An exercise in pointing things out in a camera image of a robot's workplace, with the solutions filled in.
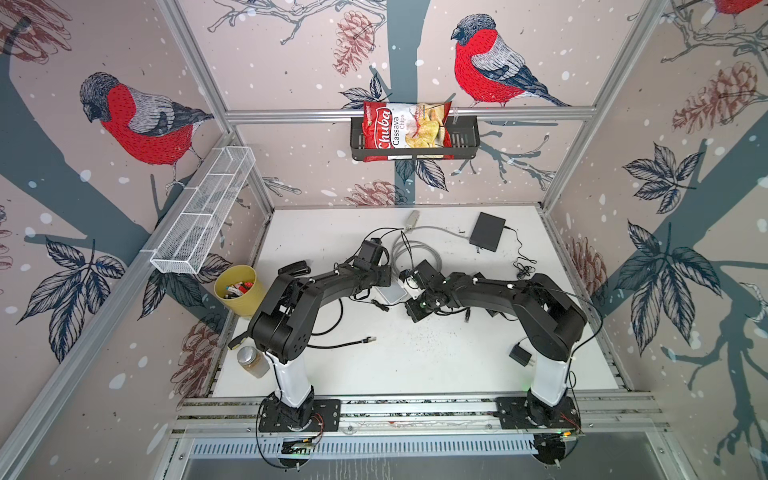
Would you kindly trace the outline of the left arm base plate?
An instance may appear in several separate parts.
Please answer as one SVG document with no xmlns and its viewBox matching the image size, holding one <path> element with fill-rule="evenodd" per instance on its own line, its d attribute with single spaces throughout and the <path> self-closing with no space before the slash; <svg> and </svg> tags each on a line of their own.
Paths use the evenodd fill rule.
<svg viewBox="0 0 768 480">
<path fill-rule="evenodd" d="M 298 408 L 280 401 L 275 394 L 264 399 L 258 414 L 260 433 L 337 432 L 341 401 L 315 399 L 310 395 Z"/>
</svg>

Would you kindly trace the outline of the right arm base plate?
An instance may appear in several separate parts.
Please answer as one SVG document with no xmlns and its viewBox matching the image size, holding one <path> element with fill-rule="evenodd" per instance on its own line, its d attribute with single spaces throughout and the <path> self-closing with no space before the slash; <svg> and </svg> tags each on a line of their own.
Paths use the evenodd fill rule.
<svg viewBox="0 0 768 480">
<path fill-rule="evenodd" d="M 496 417 L 504 430 L 558 429 L 579 430 L 581 418 L 574 400 L 564 396 L 555 406 L 549 406 L 532 394 L 497 397 Z"/>
</svg>

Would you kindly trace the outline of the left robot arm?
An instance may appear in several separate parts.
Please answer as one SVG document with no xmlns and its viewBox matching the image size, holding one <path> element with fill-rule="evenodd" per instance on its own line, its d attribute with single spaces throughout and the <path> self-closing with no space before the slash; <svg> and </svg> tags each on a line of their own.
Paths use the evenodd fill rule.
<svg viewBox="0 0 768 480">
<path fill-rule="evenodd" d="M 303 353 L 310 344 L 318 312 L 324 305 L 374 287 L 391 284 L 388 254 L 379 238 L 365 240 L 351 259 L 329 272 L 311 276 L 279 275 L 246 329 L 246 336 L 269 359 L 275 373 L 281 422 L 306 426 L 312 417 L 314 388 Z"/>
</svg>

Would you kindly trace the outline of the white small network switch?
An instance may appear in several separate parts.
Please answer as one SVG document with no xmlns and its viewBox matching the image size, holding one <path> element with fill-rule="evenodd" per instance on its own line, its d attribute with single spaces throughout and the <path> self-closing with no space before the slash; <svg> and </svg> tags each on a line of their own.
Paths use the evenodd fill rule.
<svg viewBox="0 0 768 480">
<path fill-rule="evenodd" d="M 395 280 L 389 286 L 376 287 L 380 301 L 385 305 L 395 305 L 411 298 L 402 284 Z"/>
</svg>

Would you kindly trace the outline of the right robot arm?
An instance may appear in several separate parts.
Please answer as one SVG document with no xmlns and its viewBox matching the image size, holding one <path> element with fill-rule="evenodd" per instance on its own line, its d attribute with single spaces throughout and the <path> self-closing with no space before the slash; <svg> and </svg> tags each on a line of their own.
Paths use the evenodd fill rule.
<svg viewBox="0 0 768 480">
<path fill-rule="evenodd" d="M 406 302 L 407 314 L 415 323 L 432 314 L 472 308 L 514 316 L 536 352 L 526 416 L 541 427 L 562 417 L 574 345 L 587 319 L 549 276 L 535 274 L 526 280 L 487 279 L 462 272 L 445 276 L 423 261 L 402 279 L 419 291 Z"/>
</svg>

